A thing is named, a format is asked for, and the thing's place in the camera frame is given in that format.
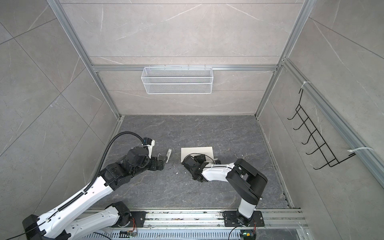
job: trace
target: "black wire rack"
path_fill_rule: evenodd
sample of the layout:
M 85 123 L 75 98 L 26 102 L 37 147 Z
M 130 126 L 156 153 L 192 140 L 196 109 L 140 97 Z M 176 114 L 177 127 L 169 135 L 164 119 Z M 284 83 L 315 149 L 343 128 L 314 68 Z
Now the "black wire rack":
M 311 154 L 315 153 L 317 150 L 319 150 L 319 151 L 321 152 L 321 154 L 323 155 L 325 161 L 327 162 L 327 163 L 324 164 L 323 166 L 321 166 L 321 167 L 319 167 L 319 168 L 315 168 L 315 167 L 314 167 L 313 169 L 318 170 L 318 169 L 321 169 L 321 168 L 323 168 L 323 167 L 325 167 L 325 166 L 327 166 L 327 165 L 330 166 L 330 167 L 334 167 L 335 165 L 344 162 L 344 161 L 347 160 L 348 158 L 351 158 L 351 157 L 355 156 L 355 155 L 356 155 L 355 153 L 351 153 L 350 155 L 348 155 L 347 158 L 345 158 L 345 159 L 343 159 L 343 160 L 341 160 L 341 161 L 338 160 L 338 159 L 336 158 L 336 156 L 333 154 L 331 148 L 329 147 L 329 145 L 327 144 L 327 142 L 324 140 L 323 136 L 321 135 L 321 133 L 319 132 L 319 130 L 317 129 L 317 127 L 313 124 L 313 122 L 312 122 L 312 120 L 310 119 L 310 117 L 308 116 L 308 114 L 305 112 L 305 110 L 303 109 L 303 107 L 300 105 L 300 103 L 301 103 L 301 97 L 303 96 L 303 89 L 300 89 L 299 94 L 301 94 L 301 95 L 300 95 L 299 104 L 297 105 L 297 107 L 296 107 L 296 109 L 295 109 L 296 113 L 294 114 L 294 116 L 293 116 L 292 118 L 288 118 L 288 120 L 292 120 L 296 115 L 300 117 L 300 119 L 301 119 L 301 121 L 302 121 L 303 123 L 302 123 L 302 124 L 300 125 L 300 127 L 298 127 L 297 129 L 296 129 L 296 128 L 293 128 L 293 129 L 294 129 L 294 130 L 299 130 L 302 126 L 305 126 L 306 129 L 308 130 L 308 132 L 310 133 L 310 136 L 308 137 L 307 142 L 306 142 L 306 143 L 303 143 L 303 142 L 302 142 L 302 144 L 303 144 L 303 145 L 308 144 L 309 140 L 310 140 L 311 137 L 312 137 L 312 139 L 314 140 L 314 142 L 315 142 L 316 145 L 317 145 L 317 148 L 316 148 L 313 152 L 311 152 L 311 153 L 306 153 L 306 154 L 307 154 L 307 155 L 311 155 Z M 299 113 L 300 110 L 303 111 L 303 113 L 304 113 L 304 117 L 302 117 L 302 116 L 300 115 L 300 113 Z M 308 121 L 310 121 L 310 122 L 312 123 L 312 125 L 313 125 L 313 127 L 314 127 L 314 130 L 313 130 L 313 131 L 311 131 L 310 128 L 308 127 L 308 125 L 307 125 L 307 123 L 306 123 L 306 122 L 308 122 Z M 320 135 L 320 137 L 321 137 L 321 139 L 318 139 L 318 141 L 317 141 L 317 140 L 315 139 L 315 137 L 314 137 L 314 133 L 316 133 L 316 132 L 317 132 L 317 134 Z M 324 154 L 324 150 L 321 149 L 322 147 L 326 147 L 326 148 L 329 149 L 329 151 L 330 151 L 330 153 L 331 153 L 331 155 L 332 155 L 332 157 L 331 157 L 332 160 L 328 161 L 327 157 L 326 157 L 325 154 Z

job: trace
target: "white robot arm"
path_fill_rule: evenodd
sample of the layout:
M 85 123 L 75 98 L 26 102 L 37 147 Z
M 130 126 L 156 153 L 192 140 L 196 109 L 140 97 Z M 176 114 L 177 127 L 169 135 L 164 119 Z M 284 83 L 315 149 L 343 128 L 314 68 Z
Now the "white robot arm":
M 138 137 L 142 146 L 134 147 L 117 162 L 109 164 L 103 170 L 102 164 L 112 146 L 121 135 L 131 134 Z M 98 200 L 112 193 L 132 177 L 145 170 L 162 170 L 165 158 L 152 157 L 155 141 L 142 139 L 134 132 L 121 132 L 109 142 L 101 158 L 92 181 L 54 209 L 40 216 L 30 215 L 23 220 L 28 240 L 76 240 L 96 230 L 117 224 L 124 227 L 131 219 L 131 212 L 123 202 L 108 206 L 105 210 L 82 219 L 76 219 Z
M 249 226 L 268 182 L 261 172 L 244 159 L 237 159 L 230 164 L 220 164 L 218 160 L 207 161 L 204 154 L 197 156 L 190 154 L 184 158 L 182 165 L 192 174 L 192 178 L 199 182 L 214 180 L 229 182 L 242 198 L 237 210 L 237 220 L 241 225 Z

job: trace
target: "white zip tie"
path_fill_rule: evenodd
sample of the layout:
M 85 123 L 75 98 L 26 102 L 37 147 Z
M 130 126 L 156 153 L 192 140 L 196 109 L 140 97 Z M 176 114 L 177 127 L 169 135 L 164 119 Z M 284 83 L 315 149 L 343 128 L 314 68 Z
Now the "white zip tie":
M 369 149 L 369 150 L 373 150 L 373 148 L 370 148 L 370 147 L 358 147 L 358 148 L 350 149 L 350 150 L 347 150 L 347 151 L 348 151 L 348 152 L 354 152 L 354 151 L 357 151 L 357 150 L 360 150 L 360 149 Z
M 306 83 L 310 83 L 310 82 L 305 82 L 305 81 L 304 81 L 304 82 L 303 82 L 303 85 L 301 86 L 301 88 L 303 88 L 303 87 L 304 87 L 304 84 L 306 84 Z

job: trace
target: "white wire basket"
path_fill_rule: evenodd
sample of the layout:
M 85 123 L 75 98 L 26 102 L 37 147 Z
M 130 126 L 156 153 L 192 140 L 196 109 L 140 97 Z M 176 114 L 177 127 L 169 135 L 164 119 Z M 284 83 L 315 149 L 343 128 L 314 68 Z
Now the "white wire basket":
M 146 67 L 141 80 L 148 94 L 211 93 L 214 74 L 210 67 Z

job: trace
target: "aluminum frame rail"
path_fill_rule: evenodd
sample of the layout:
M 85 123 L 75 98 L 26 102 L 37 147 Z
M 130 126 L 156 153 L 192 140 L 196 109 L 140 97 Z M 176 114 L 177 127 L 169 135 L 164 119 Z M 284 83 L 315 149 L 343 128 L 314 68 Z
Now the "aluminum frame rail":
M 55 13 L 57 19 L 59 20 L 61 26 L 63 27 L 65 33 L 67 34 L 68 38 L 70 39 L 72 45 L 76 49 L 78 55 L 80 56 L 81 60 L 83 61 L 85 67 L 87 68 L 88 72 L 91 74 L 91 77 L 95 81 L 97 87 L 100 89 L 101 94 L 104 96 L 105 100 L 107 101 L 109 107 L 111 108 L 112 112 L 114 113 L 115 117 L 119 119 L 121 116 L 119 113 L 118 108 L 116 107 L 114 101 L 112 100 L 111 95 L 109 94 L 107 88 L 104 86 L 100 76 L 98 73 L 96 73 L 92 69 L 92 63 L 91 60 L 85 51 L 85 48 L 80 42 L 80 39 L 78 38 L 77 34 L 75 33 L 73 26 L 71 22 L 69 21 L 67 15 L 64 12 L 64 9 L 60 2 L 58 0 L 47 0 L 48 4 L 50 5 L 52 11 Z
M 222 212 L 236 211 L 237 209 L 131 209 L 131 211 L 146 211 L 144 227 L 140 229 L 232 229 L 225 227 Z M 265 227 L 258 229 L 308 229 L 307 222 L 301 209 L 256 209 L 261 211 Z M 79 218 L 99 212 L 87 210 Z M 118 230 L 131 230 L 131 228 L 116 228 Z M 253 229 L 251 227 L 238 227 L 237 229 Z
M 143 71 L 146 67 L 210 67 L 214 71 L 276 71 L 277 65 L 254 64 L 254 65 L 93 65 L 94 71 Z
M 284 47 L 284 50 L 280 56 L 279 62 L 277 64 L 277 70 L 273 73 L 271 79 L 269 80 L 269 83 L 264 91 L 263 97 L 259 103 L 259 106 L 257 107 L 257 110 L 255 112 L 256 119 L 259 119 L 261 112 L 263 111 L 265 104 L 268 101 L 269 96 L 271 95 L 271 92 L 273 90 L 273 87 L 276 84 L 276 81 L 280 75 L 281 72 L 281 64 L 284 58 L 289 57 L 290 53 L 292 52 L 292 49 L 299 38 L 299 35 L 301 31 L 303 30 L 303 27 L 316 3 L 316 0 L 305 0 L 303 3 L 303 7 L 301 8 L 301 11 L 299 13 L 299 16 L 297 17 L 296 23 L 293 26 L 291 35 L 288 38 L 288 41 Z

